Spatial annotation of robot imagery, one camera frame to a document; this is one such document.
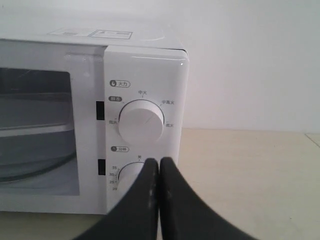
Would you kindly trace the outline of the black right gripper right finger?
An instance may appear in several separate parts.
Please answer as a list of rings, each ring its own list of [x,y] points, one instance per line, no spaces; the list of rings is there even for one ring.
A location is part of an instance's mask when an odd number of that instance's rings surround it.
[[[159,213],[164,240],[256,239],[211,209],[170,157],[159,163]]]

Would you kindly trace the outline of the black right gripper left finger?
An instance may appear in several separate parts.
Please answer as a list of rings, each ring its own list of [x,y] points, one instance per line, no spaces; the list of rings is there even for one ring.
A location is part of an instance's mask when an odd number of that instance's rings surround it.
[[[158,231],[159,165],[148,158],[118,204],[76,240],[155,240]]]

